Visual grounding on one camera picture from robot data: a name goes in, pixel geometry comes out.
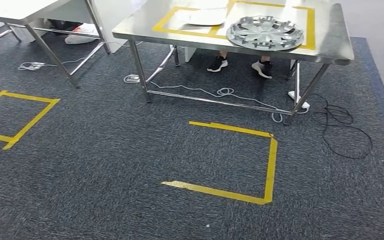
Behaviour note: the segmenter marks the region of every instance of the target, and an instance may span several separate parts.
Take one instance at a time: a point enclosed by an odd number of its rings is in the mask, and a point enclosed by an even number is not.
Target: yellow tape square
[[[0,141],[7,142],[7,144],[3,147],[3,150],[10,149],[16,142],[20,140],[20,138],[35,125],[51,108],[60,101],[60,99],[51,99],[51,98],[45,98],[45,97],[39,97],[39,96],[30,96],[30,95],[24,95],[24,94],[18,94],[18,93],[11,93],[7,90],[2,90],[0,92],[0,97],[7,96],[12,98],[19,98],[19,99],[26,99],[26,100],[32,100],[32,101],[39,101],[48,103],[48,105],[40,111],[29,123],[27,123],[15,136],[4,136],[0,135]]]
[[[268,165],[267,165],[267,172],[266,172],[266,176],[265,176],[264,196],[261,198],[255,197],[255,196],[249,196],[249,195],[245,195],[245,194],[240,194],[240,193],[230,192],[230,191],[224,191],[224,190],[220,190],[220,189],[195,185],[195,184],[182,182],[182,181],[163,181],[163,182],[161,182],[161,184],[172,186],[172,187],[177,187],[177,188],[182,188],[182,189],[188,189],[191,191],[210,194],[210,195],[214,195],[214,196],[224,197],[224,198],[228,198],[228,199],[234,199],[234,200],[244,201],[244,202],[253,203],[253,204],[259,204],[259,205],[268,204],[273,200],[273,188],[275,185],[276,155],[277,155],[277,149],[278,149],[278,141],[276,141],[273,134],[268,133],[268,132],[263,132],[263,131],[257,131],[257,130],[242,128],[242,127],[237,127],[237,126],[230,126],[230,125],[224,125],[224,124],[220,124],[220,123],[214,123],[214,122],[204,123],[204,122],[190,121],[189,124],[195,125],[195,126],[215,128],[215,129],[223,129],[223,130],[229,130],[229,131],[233,131],[233,132],[252,134],[252,135],[257,135],[260,137],[270,138],[270,147],[269,147],[269,153],[268,153]]]
[[[249,5],[259,5],[259,6],[267,6],[267,7],[277,7],[277,8],[285,8],[285,5],[282,4],[272,4],[272,3],[263,3],[263,2],[252,2],[252,1],[241,1],[241,0],[229,0],[227,4],[228,13],[233,8],[235,4],[249,4]],[[306,44],[299,46],[300,49],[308,49],[315,50],[316,49],[316,23],[315,23],[315,9],[310,7],[303,6],[293,6],[294,9],[301,9],[307,11],[307,21],[306,21],[306,36],[305,41]],[[176,30],[166,28],[166,24],[169,20],[176,14],[176,12],[183,11],[196,11],[197,8],[189,8],[189,7],[181,7],[174,6],[172,9],[168,11],[168,13],[153,26],[152,30],[155,32],[163,32],[163,33],[171,33],[171,34],[182,34],[189,36],[198,36],[198,37],[208,37],[208,38],[216,38],[216,39],[225,39],[227,37],[225,35],[217,35],[217,32],[221,29],[221,25],[213,26],[208,28],[208,33],[203,32],[194,32],[187,30]]]

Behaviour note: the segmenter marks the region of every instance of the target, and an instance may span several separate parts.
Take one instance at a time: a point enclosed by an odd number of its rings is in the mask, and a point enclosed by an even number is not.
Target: black sneaker
[[[209,66],[206,70],[208,72],[220,72],[222,68],[228,66],[228,60],[222,56],[217,56],[214,60],[214,62]]]
[[[263,78],[266,79],[272,79],[272,67],[273,65],[270,63],[270,61],[265,62],[254,62],[251,65],[251,68],[258,72],[258,75],[260,75]]]

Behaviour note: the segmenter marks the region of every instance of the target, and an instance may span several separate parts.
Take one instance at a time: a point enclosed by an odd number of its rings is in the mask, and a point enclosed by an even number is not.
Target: white sneaker
[[[269,61],[260,63],[260,61],[251,64],[251,68],[258,72],[258,75],[265,79],[272,79],[272,64]]]

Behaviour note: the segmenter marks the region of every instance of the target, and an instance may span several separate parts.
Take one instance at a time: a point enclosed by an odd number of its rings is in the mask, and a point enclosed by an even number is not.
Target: carpet
[[[62,61],[87,54],[95,44],[45,40]],[[384,88],[364,38],[352,38],[356,60],[332,66],[315,92],[346,108],[354,127],[371,136],[364,159],[340,157],[322,139],[311,118],[324,103],[312,96],[310,112],[293,124],[270,113],[152,96],[146,104],[127,47],[99,51],[70,87],[55,67],[19,71],[23,62],[49,63],[35,43],[0,39],[0,91],[61,99],[11,149],[0,142],[0,239],[86,240],[381,240],[384,239]],[[138,46],[145,74],[168,47]],[[250,67],[258,57],[230,54],[229,67],[206,71],[216,52],[199,50],[190,63],[170,60],[155,82],[210,92],[229,87],[242,97],[290,108],[285,81],[288,61],[273,59],[273,80]],[[320,65],[302,63],[307,86]],[[185,89],[171,93],[207,97]],[[230,96],[225,100],[247,103]],[[0,102],[0,134],[13,134],[40,111],[39,103]],[[193,126],[222,123],[274,134],[278,141],[273,201],[258,205],[161,184],[182,181],[262,197],[269,153],[264,137]],[[364,152],[355,131],[329,129],[326,139],[344,154]]]

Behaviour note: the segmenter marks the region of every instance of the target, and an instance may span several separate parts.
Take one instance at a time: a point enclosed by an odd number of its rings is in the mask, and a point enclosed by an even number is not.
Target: table top
[[[71,0],[0,0],[0,22],[28,24]]]
[[[227,7],[220,26],[185,24],[177,14]],[[226,38],[242,17],[274,16],[298,24],[305,40],[298,48],[261,51],[237,46]],[[329,0],[148,0],[112,30],[115,38],[234,53],[262,55],[314,63],[348,65],[354,52],[341,5]]]

